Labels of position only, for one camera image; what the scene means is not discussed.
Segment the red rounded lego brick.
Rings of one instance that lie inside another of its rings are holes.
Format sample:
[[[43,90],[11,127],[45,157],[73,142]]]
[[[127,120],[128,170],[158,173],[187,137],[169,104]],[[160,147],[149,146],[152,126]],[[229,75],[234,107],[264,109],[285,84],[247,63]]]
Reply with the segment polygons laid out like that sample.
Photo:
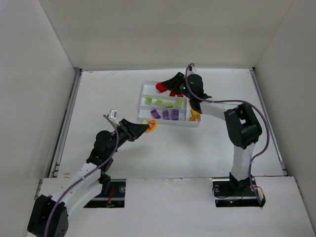
[[[168,91],[168,89],[165,86],[163,86],[163,84],[161,82],[157,83],[155,88],[158,91],[158,93],[164,93],[164,92]]]

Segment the light green lego piece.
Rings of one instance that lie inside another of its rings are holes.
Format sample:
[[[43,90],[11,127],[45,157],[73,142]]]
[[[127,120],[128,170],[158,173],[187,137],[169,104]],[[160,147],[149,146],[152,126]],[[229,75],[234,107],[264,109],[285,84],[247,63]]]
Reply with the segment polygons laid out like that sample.
[[[176,100],[176,103],[175,103],[175,108],[177,109],[182,109],[182,105],[183,105],[183,100]]]

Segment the orange patterned lego piece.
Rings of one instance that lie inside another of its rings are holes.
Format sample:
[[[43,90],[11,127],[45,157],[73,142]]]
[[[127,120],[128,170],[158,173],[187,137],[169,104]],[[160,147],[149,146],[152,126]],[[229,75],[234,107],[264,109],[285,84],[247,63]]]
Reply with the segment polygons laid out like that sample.
[[[157,127],[157,121],[155,119],[151,119],[147,122],[149,128],[146,130],[147,133],[153,132]]]

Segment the light green wedge lego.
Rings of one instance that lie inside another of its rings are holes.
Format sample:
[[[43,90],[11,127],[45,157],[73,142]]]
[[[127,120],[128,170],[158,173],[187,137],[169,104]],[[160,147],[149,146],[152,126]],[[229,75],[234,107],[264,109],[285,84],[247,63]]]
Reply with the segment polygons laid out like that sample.
[[[165,108],[173,108],[173,104],[172,103],[165,103],[164,107]]]

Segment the light green square lego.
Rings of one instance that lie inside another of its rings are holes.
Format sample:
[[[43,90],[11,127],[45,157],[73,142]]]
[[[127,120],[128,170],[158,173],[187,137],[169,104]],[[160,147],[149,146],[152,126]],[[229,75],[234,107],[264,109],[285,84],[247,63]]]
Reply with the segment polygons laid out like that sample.
[[[157,99],[156,106],[162,107],[163,106],[163,100]]]

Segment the purple patterned lego brick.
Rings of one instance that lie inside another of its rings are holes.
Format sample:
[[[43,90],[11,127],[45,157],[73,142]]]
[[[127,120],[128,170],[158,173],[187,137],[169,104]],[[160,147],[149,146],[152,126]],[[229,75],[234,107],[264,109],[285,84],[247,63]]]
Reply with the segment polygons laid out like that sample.
[[[158,111],[156,109],[151,110],[151,114],[152,114],[153,118],[155,118],[155,119],[161,118],[160,114],[158,113]]]

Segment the yellow striped lego brick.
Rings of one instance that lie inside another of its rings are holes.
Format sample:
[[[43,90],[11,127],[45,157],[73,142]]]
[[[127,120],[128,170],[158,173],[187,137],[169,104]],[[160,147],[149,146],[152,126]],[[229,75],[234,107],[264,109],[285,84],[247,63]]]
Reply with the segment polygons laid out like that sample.
[[[192,117],[194,117],[194,118],[199,118],[200,117],[200,113],[198,113],[194,109],[191,109],[191,112],[192,112]]]

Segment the purple tan lego piece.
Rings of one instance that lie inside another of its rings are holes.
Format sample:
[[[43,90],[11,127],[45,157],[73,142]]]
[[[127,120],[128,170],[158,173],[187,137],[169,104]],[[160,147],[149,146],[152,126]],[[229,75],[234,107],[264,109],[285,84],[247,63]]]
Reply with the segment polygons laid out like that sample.
[[[164,120],[170,120],[170,116],[169,116],[169,111],[168,110],[162,111],[162,118]]]

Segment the purple rounded lego piece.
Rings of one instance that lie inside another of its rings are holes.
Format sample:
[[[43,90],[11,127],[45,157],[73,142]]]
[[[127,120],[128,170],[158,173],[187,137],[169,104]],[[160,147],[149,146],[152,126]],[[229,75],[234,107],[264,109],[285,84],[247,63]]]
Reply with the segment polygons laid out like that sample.
[[[178,109],[172,110],[172,120],[179,120],[179,110]]]

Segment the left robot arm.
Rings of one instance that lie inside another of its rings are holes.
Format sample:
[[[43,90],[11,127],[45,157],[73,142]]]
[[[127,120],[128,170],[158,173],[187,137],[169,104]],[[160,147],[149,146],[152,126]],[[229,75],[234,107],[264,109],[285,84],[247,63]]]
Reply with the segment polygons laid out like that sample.
[[[127,141],[135,141],[150,128],[148,124],[131,123],[125,119],[118,124],[109,123],[114,131],[97,133],[88,159],[67,184],[35,200],[27,226],[29,233],[36,237],[63,237],[74,213],[109,186],[111,178],[106,172],[118,148]]]

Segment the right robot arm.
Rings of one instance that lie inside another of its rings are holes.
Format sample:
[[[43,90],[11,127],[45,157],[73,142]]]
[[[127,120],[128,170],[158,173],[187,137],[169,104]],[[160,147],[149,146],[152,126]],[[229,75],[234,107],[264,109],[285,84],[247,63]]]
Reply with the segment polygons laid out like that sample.
[[[176,95],[184,95],[190,100],[191,108],[203,115],[223,120],[230,141],[234,146],[233,166],[229,174],[231,189],[235,192],[250,187],[251,168],[255,144],[262,134],[261,125],[250,105],[226,102],[207,102],[211,96],[203,89],[202,77],[191,74],[185,77],[179,72],[173,78],[156,84],[158,92],[167,90]]]

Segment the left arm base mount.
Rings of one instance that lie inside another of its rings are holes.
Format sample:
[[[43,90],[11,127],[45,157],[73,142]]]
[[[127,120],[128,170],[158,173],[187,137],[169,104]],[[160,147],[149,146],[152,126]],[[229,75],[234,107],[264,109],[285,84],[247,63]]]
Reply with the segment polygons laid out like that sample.
[[[84,208],[124,208],[126,179],[111,179],[103,185],[101,193],[89,201]]]

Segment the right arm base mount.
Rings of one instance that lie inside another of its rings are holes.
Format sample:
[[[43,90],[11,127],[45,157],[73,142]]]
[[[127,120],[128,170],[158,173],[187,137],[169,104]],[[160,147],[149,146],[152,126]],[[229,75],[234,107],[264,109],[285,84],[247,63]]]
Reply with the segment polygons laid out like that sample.
[[[257,186],[255,178],[237,181],[232,175],[229,178],[212,180],[212,193],[216,207],[263,207],[266,204],[265,194]]]

